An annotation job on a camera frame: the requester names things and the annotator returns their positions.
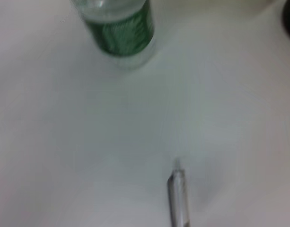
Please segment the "green bottle label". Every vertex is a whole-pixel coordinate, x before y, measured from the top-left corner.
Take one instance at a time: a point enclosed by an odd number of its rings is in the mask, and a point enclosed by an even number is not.
[[[132,16],[113,23],[97,23],[84,19],[100,49],[116,56],[130,56],[141,52],[154,34],[150,3]]]

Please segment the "white surface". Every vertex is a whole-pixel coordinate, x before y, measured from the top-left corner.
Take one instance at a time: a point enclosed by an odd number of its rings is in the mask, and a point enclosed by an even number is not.
[[[153,2],[128,72],[67,0],[0,0],[0,227],[168,227],[176,156],[193,227],[290,227],[290,40],[256,3]]]

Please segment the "white table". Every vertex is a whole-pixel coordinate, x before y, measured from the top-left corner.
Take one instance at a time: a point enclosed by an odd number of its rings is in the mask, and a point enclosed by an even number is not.
[[[124,71],[68,0],[0,0],[0,227],[168,227],[176,156],[193,227],[290,227],[283,2],[200,1]]]

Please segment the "water bottle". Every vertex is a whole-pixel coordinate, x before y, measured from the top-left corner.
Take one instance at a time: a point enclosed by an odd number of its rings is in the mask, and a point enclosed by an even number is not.
[[[125,68],[146,63],[154,53],[149,0],[72,0],[100,50]]]

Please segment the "silver pen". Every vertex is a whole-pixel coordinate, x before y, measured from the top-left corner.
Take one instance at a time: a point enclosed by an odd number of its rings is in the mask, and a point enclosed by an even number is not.
[[[172,227],[190,227],[185,171],[179,159],[175,161],[167,186]]]

